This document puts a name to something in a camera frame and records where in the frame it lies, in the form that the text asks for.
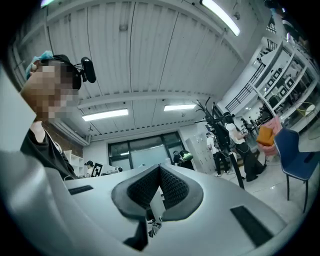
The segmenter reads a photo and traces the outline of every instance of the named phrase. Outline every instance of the white shirt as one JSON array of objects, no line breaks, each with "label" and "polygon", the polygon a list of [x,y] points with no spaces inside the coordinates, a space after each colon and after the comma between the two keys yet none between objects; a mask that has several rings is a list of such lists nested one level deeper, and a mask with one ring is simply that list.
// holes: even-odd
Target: white shirt
[{"label": "white shirt", "polygon": [[234,132],[238,133],[238,131],[237,131],[236,126],[233,123],[226,124],[225,128],[229,131],[229,137],[234,141],[235,144],[242,144],[242,143],[246,142],[244,138],[237,139],[234,136]]},{"label": "white shirt", "polygon": [[91,177],[93,171],[94,171],[93,167],[92,167],[92,168],[89,168],[89,169],[86,171],[86,174],[89,174],[90,177]]},{"label": "white shirt", "polygon": [[206,139],[206,144],[207,146],[211,146],[212,154],[219,152],[219,150],[215,147],[214,136],[209,136],[209,138]]}]

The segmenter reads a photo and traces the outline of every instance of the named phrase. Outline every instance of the blue chair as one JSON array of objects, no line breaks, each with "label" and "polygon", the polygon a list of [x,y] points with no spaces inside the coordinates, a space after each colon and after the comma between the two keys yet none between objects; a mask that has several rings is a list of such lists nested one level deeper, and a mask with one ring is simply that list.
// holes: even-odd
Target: blue chair
[{"label": "blue chair", "polygon": [[303,213],[305,213],[308,200],[308,180],[320,162],[320,151],[313,152],[313,157],[309,161],[305,161],[312,152],[300,152],[298,147],[299,134],[286,128],[278,132],[274,137],[274,143],[280,156],[282,171],[286,174],[287,200],[289,200],[290,192],[289,176],[305,183],[303,207]]}]

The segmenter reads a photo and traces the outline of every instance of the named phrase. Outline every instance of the tile floor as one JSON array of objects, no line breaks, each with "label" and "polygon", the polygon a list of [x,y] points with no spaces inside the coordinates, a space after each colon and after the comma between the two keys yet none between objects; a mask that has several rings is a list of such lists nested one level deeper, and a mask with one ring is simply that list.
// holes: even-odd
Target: tile floor
[{"label": "tile floor", "polygon": [[[311,134],[308,134],[308,131],[306,131],[300,136],[300,151],[320,151],[320,137],[312,140],[308,138],[315,138],[317,135],[320,135],[320,127],[318,125],[319,123],[316,122],[311,127],[310,130],[313,130]],[[301,180],[290,177],[290,200],[287,201],[287,181],[286,175],[281,168],[280,158],[274,156],[268,159],[268,167],[256,180],[251,182],[244,181],[245,190],[275,210],[286,223],[303,217],[306,191],[305,184],[303,184]],[[260,154],[259,161],[261,163],[265,161],[265,155],[263,153]],[[242,176],[246,176],[243,166],[240,167],[240,172]],[[221,178],[238,184],[235,174],[224,173]],[[317,195],[319,181],[320,169],[319,166],[317,166],[309,180],[307,211]]]}]

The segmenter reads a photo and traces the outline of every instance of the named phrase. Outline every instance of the shoe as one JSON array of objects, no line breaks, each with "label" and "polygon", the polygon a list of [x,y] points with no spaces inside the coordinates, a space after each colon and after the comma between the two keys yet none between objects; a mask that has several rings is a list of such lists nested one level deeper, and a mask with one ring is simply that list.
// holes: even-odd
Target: shoe
[{"label": "shoe", "polygon": [[247,182],[252,182],[252,181],[254,181],[255,179],[257,179],[258,178],[258,176],[254,176],[253,178],[246,178],[246,181]]},{"label": "shoe", "polygon": [[260,170],[256,172],[256,174],[262,174],[266,168],[267,168],[267,165],[265,164]]}]

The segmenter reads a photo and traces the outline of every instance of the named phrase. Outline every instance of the window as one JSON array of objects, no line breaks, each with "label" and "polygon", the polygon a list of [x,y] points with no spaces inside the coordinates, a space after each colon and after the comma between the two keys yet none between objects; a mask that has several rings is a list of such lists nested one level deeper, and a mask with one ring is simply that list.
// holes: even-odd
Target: window
[{"label": "window", "polygon": [[126,171],[142,164],[161,164],[166,158],[173,163],[173,152],[184,149],[178,132],[114,143],[109,144],[109,164]]}]

